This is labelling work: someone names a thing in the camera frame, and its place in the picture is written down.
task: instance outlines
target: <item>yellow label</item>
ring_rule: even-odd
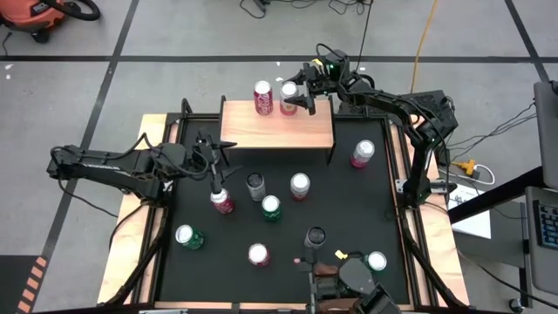
[[[337,252],[335,252],[335,256],[337,256],[338,259],[345,259],[347,257],[349,257],[348,255],[346,255],[345,253],[343,253],[341,250],[337,250]]]

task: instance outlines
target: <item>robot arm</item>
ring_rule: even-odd
[[[412,97],[403,98],[375,89],[372,78],[349,70],[350,61],[342,51],[330,49],[326,57],[319,56],[319,53],[318,57],[319,66],[304,63],[302,70],[290,79],[303,85],[306,93],[285,101],[308,109],[312,115],[316,113],[314,98],[334,92],[339,99],[352,106],[372,106],[389,113],[415,148],[411,175],[400,189],[401,203],[405,208],[416,208],[423,204],[432,192],[430,180],[426,176],[432,151],[458,126],[451,99],[444,98],[439,104],[423,106]],[[424,120],[414,127],[412,115]]]
[[[135,149],[144,140],[148,149]],[[233,170],[215,165],[215,152],[235,143],[214,143],[205,130],[198,132],[192,153],[181,144],[163,143],[154,147],[142,134],[131,149],[120,154],[84,150],[73,145],[54,147],[47,173],[53,179],[87,179],[134,193],[143,202],[163,206],[164,184],[179,178],[196,181],[211,175],[211,188],[221,191],[221,184]]]

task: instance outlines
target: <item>wooden platform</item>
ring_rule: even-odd
[[[289,116],[274,101],[267,116],[255,110],[253,100],[225,101],[221,140],[235,142],[233,148],[331,148],[334,143],[331,107],[327,99],[316,100],[316,114],[298,108]]]

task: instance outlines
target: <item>wooden frame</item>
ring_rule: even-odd
[[[165,130],[165,121],[167,116],[165,114],[147,114],[144,115],[142,120],[139,134],[146,132],[151,141],[163,140],[163,133]],[[171,127],[171,136],[169,141],[176,140],[177,126],[174,124]],[[391,127],[391,136],[393,139],[393,148],[395,150],[395,163],[400,178],[405,178],[405,169],[403,167],[404,155],[403,149],[400,146],[398,139],[398,130],[395,126]],[[412,146],[407,139],[407,149],[409,155],[412,155]],[[428,173],[429,178],[438,178],[438,171],[436,168],[435,159],[431,160],[431,165]],[[429,202],[440,205],[445,208],[446,204],[442,196],[433,195],[428,199]],[[139,205],[139,200],[135,196],[125,195],[119,213],[119,220],[126,216],[130,211]],[[455,248],[455,241],[453,240],[453,232],[447,214],[442,213],[438,208],[431,205],[421,207],[423,226],[425,230],[425,238],[428,244],[428,253],[431,259],[433,268],[439,273],[440,277],[444,280],[446,285],[452,290],[453,294],[463,303],[468,304],[468,297],[466,294],[465,282],[461,274],[457,250]],[[410,222],[413,222],[410,213],[406,213]],[[159,227],[161,211],[156,213],[154,219],[153,236]],[[111,252],[107,261],[105,269],[105,276],[99,293],[99,302],[104,302],[112,297],[119,289],[121,284],[127,279],[130,272],[137,264],[140,256],[141,240],[146,229],[147,222],[147,208],[142,209],[137,215],[130,219],[119,230],[114,237]],[[416,226],[411,223],[413,236],[416,238]],[[149,293],[153,277],[154,261],[151,261],[147,267],[143,281],[142,289],[139,297],[140,302],[149,301]],[[425,275],[419,264],[415,261],[415,273],[418,279],[418,292],[423,305],[428,305],[428,290],[426,288]],[[439,304],[443,305],[443,300],[438,296]],[[189,309],[231,309],[231,303],[199,303],[199,302],[157,302],[157,307],[160,308],[189,308]],[[305,304],[247,304],[241,303],[241,309],[303,309]],[[410,304],[402,304],[399,306],[403,311],[412,311],[413,306]]]

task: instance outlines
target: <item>gray floor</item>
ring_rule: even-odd
[[[49,44],[15,33],[6,47],[12,56],[111,56],[132,0],[97,0],[98,22],[68,20]],[[251,1],[246,6],[254,9]],[[514,1],[535,49],[558,57],[555,0]],[[412,56],[432,0],[377,0],[372,6],[364,55]],[[139,0],[123,56],[281,56],[313,55],[323,42],[357,55],[366,16],[349,10],[339,16],[320,1],[305,10],[272,3],[262,20],[249,17],[232,0]],[[7,30],[0,29],[0,38]],[[504,0],[442,0],[422,55],[441,57],[529,57]],[[0,61],[0,254],[41,254],[60,203],[61,192],[44,172],[48,150],[79,144],[98,97],[108,62]],[[119,62],[106,94],[91,148],[125,150],[133,143],[143,113],[178,111],[187,97],[196,112],[214,113],[220,96],[250,99],[256,80],[278,87],[277,78],[294,75],[301,63],[281,62]],[[412,63],[363,63],[378,88],[406,93]],[[558,79],[558,64],[544,65]],[[457,106],[459,128],[452,142],[489,133],[527,107],[539,75],[533,64],[429,63],[418,67],[416,91],[442,89]],[[486,140],[467,156],[489,166],[496,186],[540,164],[536,124],[529,121]],[[81,181],[76,194],[117,212],[118,191]],[[36,311],[93,306],[107,257],[114,219],[71,203],[50,260]],[[503,279],[518,284],[517,270],[478,260]],[[471,303],[507,310],[516,297],[467,261],[462,261]],[[558,302],[558,297],[537,293]],[[533,313],[549,313],[536,304]]]

